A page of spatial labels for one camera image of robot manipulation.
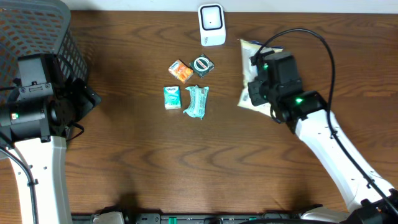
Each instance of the orange packet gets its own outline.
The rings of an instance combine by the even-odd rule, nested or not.
[[[178,78],[182,83],[185,83],[193,75],[193,70],[188,68],[182,61],[176,60],[169,68],[169,72]]]

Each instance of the gray basket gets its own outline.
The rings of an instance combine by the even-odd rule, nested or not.
[[[0,0],[0,88],[19,78],[17,58],[51,53],[64,56],[76,77],[87,82],[88,68],[69,29],[69,8],[59,0]],[[64,78],[71,73],[60,60]],[[0,104],[9,92],[0,92]]]

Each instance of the wooden table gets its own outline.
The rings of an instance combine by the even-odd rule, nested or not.
[[[195,12],[72,12],[71,28],[103,102],[67,152],[72,212],[91,213],[120,198],[168,213],[293,210],[313,203],[344,211],[332,179],[286,125],[237,107],[242,85],[238,39],[265,41],[305,27],[323,35],[336,60],[333,111],[369,163],[398,185],[398,16],[225,14],[227,40],[202,47]],[[274,42],[294,53],[305,89],[327,98],[330,63],[307,34]],[[187,84],[168,73],[201,53],[215,63]],[[206,115],[164,109],[163,87],[209,86]],[[21,222],[16,181],[0,162],[0,223]]]

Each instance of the brown wood grain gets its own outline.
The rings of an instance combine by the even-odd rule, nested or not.
[[[225,14],[226,43],[202,47],[194,12],[72,12],[71,28],[103,102],[68,148],[72,212],[91,213],[128,195],[163,212],[262,212],[313,203],[344,211],[318,159],[285,125],[237,107],[242,90],[238,39],[265,41],[293,27],[319,32],[336,60],[333,111],[369,163],[398,185],[398,16],[377,14]],[[294,53],[305,88],[327,98],[330,63],[306,34],[274,42]],[[187,84],[168,73],[201,53],[215,63]],[[164,109],[164,86],[209,86],[203,120]],[[0,162],[0,223],[19,223],[16,181]]]

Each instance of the blue and white packet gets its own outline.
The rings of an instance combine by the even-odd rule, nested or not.
[[[164,107],[169,109],[181,108],[181,94],[179,86],[165,87],[164,91]]]
[[[203,119],[206,111],[206,100],[209,87],[199,88],[198,86],[186,87],[191,94],[191,104],[183,113],[188,114],[192,118]]]

